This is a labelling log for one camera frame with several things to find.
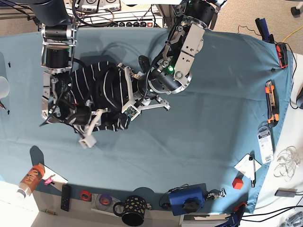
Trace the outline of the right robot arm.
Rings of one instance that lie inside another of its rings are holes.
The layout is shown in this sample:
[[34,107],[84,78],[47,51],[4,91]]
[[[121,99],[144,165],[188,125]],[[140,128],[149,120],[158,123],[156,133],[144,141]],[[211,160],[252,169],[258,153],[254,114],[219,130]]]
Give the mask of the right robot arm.
[[42,125],[62,123],[79,134],[83,148],[92,148],[94,128],[101,123],[107,108],[93,110],[92,89],[77,99],[72,91],[78,85],[72,72],[77,42],[78,19],[70,17],[62,0],[27,0],[41,22],[43,73]]

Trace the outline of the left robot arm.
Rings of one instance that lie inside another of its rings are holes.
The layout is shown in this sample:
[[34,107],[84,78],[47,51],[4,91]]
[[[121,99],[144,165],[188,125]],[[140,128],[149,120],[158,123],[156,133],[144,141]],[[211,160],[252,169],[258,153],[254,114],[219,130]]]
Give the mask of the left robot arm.
[[143,110],[170,109],[169,102],[160,94],[177,94],[184,91],[192,80],[190,69],[204,45],[204,33],[214,28],[217,15],[226,2],[224,0],[183,0],[173,6],[176,21],[159,54],[149,61],[141,55],[138,59],[141,71],[120,63],[125,73],[128,101],[122,113],[131,121]]

